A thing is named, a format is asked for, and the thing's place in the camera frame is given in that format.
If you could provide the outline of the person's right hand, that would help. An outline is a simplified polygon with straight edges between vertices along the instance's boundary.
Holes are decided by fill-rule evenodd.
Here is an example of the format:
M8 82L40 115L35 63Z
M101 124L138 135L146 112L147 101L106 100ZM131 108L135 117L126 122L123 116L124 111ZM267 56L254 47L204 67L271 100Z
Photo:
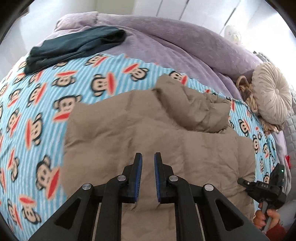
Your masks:
M266 226L266 221L265 221L266 216L262 212L262 206L263 206L263 203L260 203L258 205L259 210L256 211L254 219L253 219L253 224L258 229L262 229ZM280 221L280 214L275 209L267 209L266 213L267 213L267 216L271 219L271 222L270 222L268 229L267 229L267 230L270 230L270 229L274 228L278 224L278 222Z

